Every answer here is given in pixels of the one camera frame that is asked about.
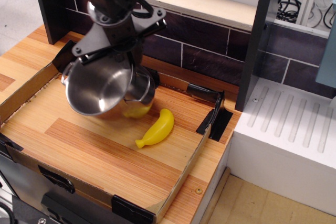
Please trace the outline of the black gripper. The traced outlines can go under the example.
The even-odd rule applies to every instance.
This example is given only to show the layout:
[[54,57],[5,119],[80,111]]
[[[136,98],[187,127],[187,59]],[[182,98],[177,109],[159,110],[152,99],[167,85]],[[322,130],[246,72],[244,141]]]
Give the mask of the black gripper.
[[155,34],[166,27],[166,11],[155,8],[153,12],[134,9],[125,18],[113,22],[103,13],[92,9],[89,11],[93,25],[89,32],[72,48],[72,53],[81,62],[91,60],[94,53],[113,49],[128,52],[131,72],[141,65],[143,45],[141,38]]

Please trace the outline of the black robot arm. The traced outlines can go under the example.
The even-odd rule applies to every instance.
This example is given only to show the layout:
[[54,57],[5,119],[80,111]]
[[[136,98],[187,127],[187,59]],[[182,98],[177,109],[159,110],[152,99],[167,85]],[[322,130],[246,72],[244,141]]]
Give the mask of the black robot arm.
[[166,11],[146,0],[88,0],[87,11],[93,25],[72,49],[83,65],[116,54],[137,66],[143,39],[166,28]]

